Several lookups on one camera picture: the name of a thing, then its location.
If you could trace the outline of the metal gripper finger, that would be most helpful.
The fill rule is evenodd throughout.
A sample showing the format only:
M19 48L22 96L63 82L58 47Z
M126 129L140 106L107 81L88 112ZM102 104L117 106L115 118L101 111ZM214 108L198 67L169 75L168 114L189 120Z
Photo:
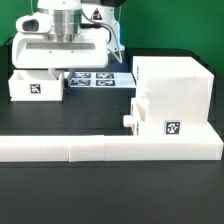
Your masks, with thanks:
M50 75L50 77L54 80L58 80L59 76L60 76L60 72L53 69L53 68L49 68L48 69L48 74Z
M74 76L75 72L75 68L68 69L68 75L66 76L67 86L70 86L71 79Z

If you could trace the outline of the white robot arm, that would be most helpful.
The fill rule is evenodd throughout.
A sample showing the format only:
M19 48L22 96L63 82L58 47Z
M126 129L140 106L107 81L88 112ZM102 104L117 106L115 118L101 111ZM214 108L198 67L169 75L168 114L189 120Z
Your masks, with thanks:
M38 0L38 11L16 21L12 76L56 81L76 69L123 60L113 10L126 0Z

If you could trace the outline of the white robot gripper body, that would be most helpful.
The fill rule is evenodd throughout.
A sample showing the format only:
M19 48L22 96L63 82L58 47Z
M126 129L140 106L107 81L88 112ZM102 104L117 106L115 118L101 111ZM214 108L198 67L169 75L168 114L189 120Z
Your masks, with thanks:
M80 34L73 42L51 42L45 34L17 33L12 45L16 68L103 68L108 64L106 40Z

